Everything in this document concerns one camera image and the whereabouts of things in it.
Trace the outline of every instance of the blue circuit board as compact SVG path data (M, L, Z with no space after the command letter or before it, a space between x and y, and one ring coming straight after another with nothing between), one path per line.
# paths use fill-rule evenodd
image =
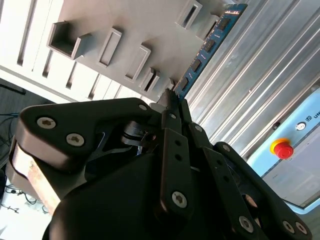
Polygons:
M173 89L181 101L186 97L187 93L234 27L241 14L245 11L246 7L247 4L228 5L217 24L213 27L211 33L204 41L191 65Z

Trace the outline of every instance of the bolt head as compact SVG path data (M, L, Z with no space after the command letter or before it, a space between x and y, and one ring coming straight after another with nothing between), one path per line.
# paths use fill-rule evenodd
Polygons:
M200 127L199 125L195 125L195 129L197 129L199 132L202 132L202 127Z
M287 229L290 233L294 234L295 230L294 228L291 226L290 223L288 223L287 221L283 221L283 226L285 227L285 229Z
M53 129L56 127L56 122L50 117L40 117L36 123L42 129Z
M308 235L307 229L300 223L300 222L295 222L296 227L305 235Z
M74 147L81 147L85 144L85 139L78 133L70 133L66 136L66 142Z
M275 122L273 125L272 125L272 130L277 130L278 129L278 127L281 125L281 123L280 122Z
M251 234L254 232L254 226L252 225L252 223L249 221L248 218L246 218L245 216L240 216L239 222L241 227L243 227L247 232Z
M185 195L183 195L179 191L175 191L174 193L172 193L172 201L179 208L184 209L187 207L187 199L186 199Z
M222 146L224 150L226 150L227 152L230 152L230 148L227 145L223 145Z
M139 105L139 108L141 108L141 109L144 110L144 111L147 110L147 107L146 107L145 105L142 105L142 104Z

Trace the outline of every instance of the light blue control box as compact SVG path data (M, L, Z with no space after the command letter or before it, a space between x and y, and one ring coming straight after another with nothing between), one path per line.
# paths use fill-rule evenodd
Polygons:
M290 140L294 153L279 159L271 144ZM298 214L320 205L320 88L251 155L247 163Z

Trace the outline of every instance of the memory chip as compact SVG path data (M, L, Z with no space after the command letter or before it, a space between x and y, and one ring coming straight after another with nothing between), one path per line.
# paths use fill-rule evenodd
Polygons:
M229 18L222 18L217 28L219 30L223 31L223 30L225 30L225 28L229 22L230 22Z
M185 88L187 87L188 83L189 83L188 78L187 77L183 77L181 82L180 82L180 87L181 87L182 91L185 90Z
M201 66L201 61L199 59L196 59L191 65L191 68L194 72L196 72L200 66Z
M203 49L204 49L207 53L209 53L209 52L212 50L212 48L214 47L215 44L216 44L216 42L213 41L212 39L210 39L210 40L205 44L205 46L204 46Z

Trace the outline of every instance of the emergency stop button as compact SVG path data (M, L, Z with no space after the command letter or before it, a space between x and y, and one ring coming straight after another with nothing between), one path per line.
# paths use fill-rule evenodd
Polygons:
M294 149L288 139L280 138L271 144L270 152L280 159L288 159L294 154Z

